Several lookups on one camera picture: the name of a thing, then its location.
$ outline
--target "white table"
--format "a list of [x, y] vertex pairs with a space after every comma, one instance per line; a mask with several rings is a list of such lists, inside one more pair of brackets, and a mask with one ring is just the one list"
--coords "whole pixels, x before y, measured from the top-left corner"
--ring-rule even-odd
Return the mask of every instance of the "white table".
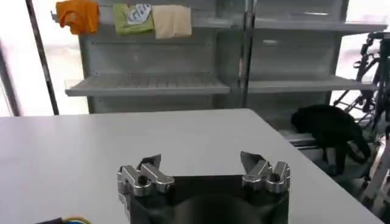
[[169, 175], [243, 174], [241, 150], [289, 163], [290, 223], [381, 223], [250, 110], [8, 118], [0, 143], [0, 223], [125, 224], [119, 166], [161, 153]]

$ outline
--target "black bag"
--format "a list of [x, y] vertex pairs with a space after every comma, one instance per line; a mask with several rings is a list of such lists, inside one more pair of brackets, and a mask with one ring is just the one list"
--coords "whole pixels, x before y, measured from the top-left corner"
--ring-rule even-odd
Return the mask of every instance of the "black bag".
[[[359, 164], [364, 164], [371, 156], [361, 127], [355, 123], [350, 114], [340, 108], [329, 105], [300, 108], [293, 114], [291, 122], [299, 133], [311, 133], [319, 147], [324, 150], [332, 147], [336, 150], [336, 173], [333, 175], [340, 175], [344, 172], [347, 155]], [[363, 153], [363, 157], [352, 150], [348, 144], [350, 141]]]

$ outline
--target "shelf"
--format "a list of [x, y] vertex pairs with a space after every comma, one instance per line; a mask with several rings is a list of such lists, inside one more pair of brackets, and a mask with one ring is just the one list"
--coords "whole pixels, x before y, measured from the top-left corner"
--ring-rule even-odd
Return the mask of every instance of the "shelf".
[[93, 75], [65, 90], [68, 96], [160, 96], [228, 94], [212, 75]]
[[322, 22], [322, 21], [279, 21], [276, 19], [257, 18], [256, 29], [280, 29], [280, 30], [318, 30], [353, 33], [369, 33], [382, 31], [386, 24], [365, 22]]
[[[58, 23], [57, 15], [51, 13], [52, 19]], [[239, 26], [239, 24], [234, 21], [238, 19], [222, 19], [222, 18], [201, 18], [197, 17], [196, 14], [193, 14], [192, 24], [194, 28], [214, 28], [214, 29], [229, 29], [235, 26]], [[104, 19], [100, 20], [100, 24], [103, 25], [111, 25], [114, 26], [113, 15], [106, 15]]]
[[332, 90], [377, 89], [371, 83], [360, 83], [340, 77], [311, 80], [258, 80], [249, 82], [249, 93], [323, 92]]

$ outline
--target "bolt hole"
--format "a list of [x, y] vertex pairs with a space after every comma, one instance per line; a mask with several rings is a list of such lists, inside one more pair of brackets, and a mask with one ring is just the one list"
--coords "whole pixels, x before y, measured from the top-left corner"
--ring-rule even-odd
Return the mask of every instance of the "bolt hole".
[[147, 184], [147, 177], [145, 175], [140, 175], [138, 177], [138, 183], [142, 186], [145, 186]]
[[280, 176], [277, 173], [273, 173], [269, 177], [269, 180], [272, 181], [272, 182], [279, 182], [280, 181]]

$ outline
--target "yellow wire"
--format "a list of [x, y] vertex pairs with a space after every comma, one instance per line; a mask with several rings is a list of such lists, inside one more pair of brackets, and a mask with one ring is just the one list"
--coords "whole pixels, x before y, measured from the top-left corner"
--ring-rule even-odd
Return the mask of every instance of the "yellow wire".
[[84, 224], [92, 224], [90, 221], [83, 217], [78, 217], [78, 216], [73, 216], [73, 217], [68, 217], [63, 220], [65, 223], [72, 222], [72, 221], [77, 221], [77, 222], [82, 222]]

